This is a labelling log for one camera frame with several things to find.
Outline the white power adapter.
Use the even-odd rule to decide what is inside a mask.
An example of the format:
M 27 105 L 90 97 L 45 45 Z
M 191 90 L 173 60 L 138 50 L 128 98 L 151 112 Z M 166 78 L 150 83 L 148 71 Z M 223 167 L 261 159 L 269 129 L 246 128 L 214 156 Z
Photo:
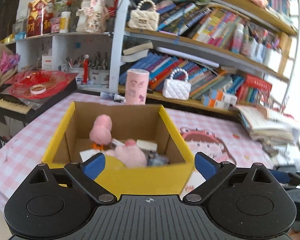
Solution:
M 100 152 L 100 150 L 96 150 L 96 149 L 92 148 L 89 150 L 81 151 L 79 153 L 79 155 L 80 155 L 82 162 L 85 162 L 88 159 L 90 159 L 91 157 L 93 157 L 94 155 L 98 154 L 99 152 Z

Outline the yellow tape roll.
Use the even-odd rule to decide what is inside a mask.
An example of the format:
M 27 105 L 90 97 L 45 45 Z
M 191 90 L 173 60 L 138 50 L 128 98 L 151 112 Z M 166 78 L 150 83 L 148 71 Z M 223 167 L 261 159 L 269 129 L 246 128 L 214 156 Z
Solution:
M 119 161 L 117 158 L 109 155 L 103 155 L 103 156 L 105 158 L 104 170 L 120 170 L 126 168 L 124 163 Z

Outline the pink chick plush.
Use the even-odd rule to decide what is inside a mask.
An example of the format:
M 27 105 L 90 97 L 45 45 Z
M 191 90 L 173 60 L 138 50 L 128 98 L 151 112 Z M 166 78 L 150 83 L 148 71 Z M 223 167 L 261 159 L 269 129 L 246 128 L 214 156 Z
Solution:
M 112 120 L 108 115 L 99 115 L 89 133 L 90 140 L 98 145 L 110 144 L 112 125 Z

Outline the pink plush paw toy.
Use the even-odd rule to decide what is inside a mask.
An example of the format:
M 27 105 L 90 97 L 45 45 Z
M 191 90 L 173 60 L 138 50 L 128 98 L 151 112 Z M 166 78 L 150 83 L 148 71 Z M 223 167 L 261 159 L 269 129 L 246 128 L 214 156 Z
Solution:
M 126 168 L 147 167 L 146 155 L 132 139 L 127 140 L 125 146 L 117 146 L 115 149 L 106 150 L 104 154 L 117 158 L 124 163 Z

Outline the small toy truck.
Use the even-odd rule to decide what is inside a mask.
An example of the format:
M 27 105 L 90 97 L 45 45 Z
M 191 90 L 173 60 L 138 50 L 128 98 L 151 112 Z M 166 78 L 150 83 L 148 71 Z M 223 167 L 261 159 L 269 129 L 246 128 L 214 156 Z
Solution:
M 157 152 L 147 154 L 147 166 L 164 166 L 169 164 L 170 160 L 165 155 L 160 155 Z

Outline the white eraser block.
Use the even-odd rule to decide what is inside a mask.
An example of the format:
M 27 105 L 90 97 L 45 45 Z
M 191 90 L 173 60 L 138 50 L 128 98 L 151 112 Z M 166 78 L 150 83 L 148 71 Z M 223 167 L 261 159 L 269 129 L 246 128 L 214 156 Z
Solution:
M 136 141 L 137 146 L 143 151 L 157 152 L 158 145 L 155 142 L 145 141 L 138 139 Z

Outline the staples box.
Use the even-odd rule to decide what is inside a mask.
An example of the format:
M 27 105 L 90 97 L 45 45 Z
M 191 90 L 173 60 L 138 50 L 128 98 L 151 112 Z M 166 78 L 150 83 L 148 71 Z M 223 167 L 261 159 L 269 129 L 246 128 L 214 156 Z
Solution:
M 112 139 L 110 142 L 110 147 L 115 149 L 117 146 L 125 146 L 125 144 L 117 139 Z

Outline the pink cartoon table mat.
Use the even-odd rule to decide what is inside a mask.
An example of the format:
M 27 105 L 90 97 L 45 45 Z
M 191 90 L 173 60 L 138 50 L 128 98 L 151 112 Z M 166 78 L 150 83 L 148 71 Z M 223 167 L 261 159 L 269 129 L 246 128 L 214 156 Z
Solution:
M 43 163 L 46 149 L 73 102 L 121 105 L 98 96 L 74 93 L 23 128 L 0 150 L 0 210 L 4 209 L 8 199 L 29 173 L 39 163 Z M 229 161 L 237 167 L 250 167 L 253 163 L 273 167 L 262 145 L 252 141 L 242 125 L 173 109 L 166 111 L 193 157 L 197 152 L 203 152 L 216 162 Z M 179 195 L 184 196 L 203 181 L 204 178 L 193 168 Z

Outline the yellow cardboard box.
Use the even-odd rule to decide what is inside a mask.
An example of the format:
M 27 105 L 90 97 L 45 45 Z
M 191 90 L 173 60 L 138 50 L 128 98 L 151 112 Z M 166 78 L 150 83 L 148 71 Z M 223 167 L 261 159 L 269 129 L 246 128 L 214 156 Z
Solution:
M 192 152 L 161 105 L 73 102 L 42 161 L 60 168 L 93 153 L 105 156 L 94 180 L 116 196 L 179 194 L 194 168 Z

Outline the orange blue box lower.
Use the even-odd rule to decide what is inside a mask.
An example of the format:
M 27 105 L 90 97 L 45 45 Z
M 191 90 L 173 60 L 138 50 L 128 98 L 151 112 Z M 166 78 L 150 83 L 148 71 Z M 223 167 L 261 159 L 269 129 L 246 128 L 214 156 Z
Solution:
M 226 103 L 226 102 L 223 102 L 223 101 L 218 101 L 218 100 L 215 100 L 215 99 L 211 99 L 208 96 L 202 96 L 202 104 L 205 107 L 224 109 L 224 110 L 228 110 L 229 107 L 230 107 L 229 103 Z

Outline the orange blue box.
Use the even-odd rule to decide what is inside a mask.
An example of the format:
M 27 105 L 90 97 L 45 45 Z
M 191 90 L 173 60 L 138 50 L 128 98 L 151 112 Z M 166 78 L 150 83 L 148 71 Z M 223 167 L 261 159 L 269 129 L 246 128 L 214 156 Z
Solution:
M 222 90 L 210 89 L 209 97 L 212 100 L 222 101 L 222 102 L 225 102 L 225 103 L 229 103 L 230 105 L 236 105 L 237 104 L 237 96 L 226 93 Z
M 229 107 L 230 107 L 229 103 L 226 103 L 226 102 L 223 102 L 223 101 L 218 101 L 218 100 L 215 100 L 215 99 L 211 99 L 208 96 L 202 96 L 202 104 L 205 107 L 224 109 L 224 110 L 228 110 Z

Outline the white quilted handbag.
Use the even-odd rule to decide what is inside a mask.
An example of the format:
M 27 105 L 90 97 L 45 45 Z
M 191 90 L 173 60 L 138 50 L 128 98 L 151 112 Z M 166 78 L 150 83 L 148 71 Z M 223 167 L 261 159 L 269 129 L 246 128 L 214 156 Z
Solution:
M 174 79 L 175 74 L 183 73 L 185 75 L 183 80 Z M 165 80 L 162 95 L 168 99 L 188 100 L 191 91 L 191 84 L 189 83 L 189 75 L 187 71 L 182 68 L 175 68 L 168 79 Z

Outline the keyboard piano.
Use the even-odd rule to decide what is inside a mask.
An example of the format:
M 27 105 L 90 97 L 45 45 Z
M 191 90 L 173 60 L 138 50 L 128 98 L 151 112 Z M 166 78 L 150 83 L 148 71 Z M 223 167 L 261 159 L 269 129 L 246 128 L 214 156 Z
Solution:
M 76 81 L 73 80 L 63 91 L 49 98 L 42 105 L 37 107 L 27 106 L 21 102 L 18 98 L 11 95 L 0 93 L 0 115 L 7 116 L 9 118 L 21 121 L 29 124 L 35 118 L 43 114 L 52 106 L 72 94 L 77 90 Z

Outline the red figurine pen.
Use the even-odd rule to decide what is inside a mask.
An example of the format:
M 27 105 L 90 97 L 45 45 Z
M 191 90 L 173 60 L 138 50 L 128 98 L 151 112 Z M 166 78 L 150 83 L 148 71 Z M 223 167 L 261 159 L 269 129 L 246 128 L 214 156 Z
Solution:
M 88 54 L 85 54 L 84 56 L 83 69 L 84 69 L 84 74 L 83 74 L 82 83 L 86 85 L 89 78 L 89 55 Z

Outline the white bookshelf unit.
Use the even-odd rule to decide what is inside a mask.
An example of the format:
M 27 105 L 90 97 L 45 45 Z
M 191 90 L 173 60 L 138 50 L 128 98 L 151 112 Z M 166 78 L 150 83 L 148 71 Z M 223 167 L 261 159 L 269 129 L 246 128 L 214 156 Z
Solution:
M 258 7 L 252 2 L 246 0 L 212 1 L 242 13 L 252 21 L 255 21 L 274 33 L 285 33 L 289 38 L 298 37 L 299 32 L 296 27 L 283 22 L 277 16 L 268 12 L 266 9 Z M 155 47 L 166 47 L 183 51 L 213 62 L 218 62 L 221 65 L 241 68 L 242 70 L 247 70 L 253 74 L 273 76 L 285 83 L 289 83 L 290 81 L 288 77 L 271 70 L 269 67 L 253 60 L 246 59 L 243 56 L 227 52 L 222 48 L 216 48 L 209 44 L 167 33 L 130 29 L 126 26 L 129 3 L 130 0 L 119 0 L 116 18 L 111 21 L 115 27 L 115 30 L 112 33 L 113 37 L 109 37 L 109 33 L 66 33 L 45 34 L 16 41 L 14 44 L 16 52 L 21 55 L 18 70 L 22 71 L 27 67 L 34 66 L 37 59 L 47 53 L 51 53 L 52 56 L 52 69 L 57 70 L 58 66 L 65 63 L 66 56 L 82 54 L 84 48 L 87 48 L 88 51 L 92 52 L 98 50 L 101 52 L 109 52 L 111 54 L 109 85 L 95 85 L 93 87 L 80 86 L 79 89 L 91 93 L 99 93 L 101 91 L 117 92 L 120 89 L 119 62 L 121 59 L 123 39 L 125 37 L 130 37 L 136 38 L 138 41 L 151 40 Z

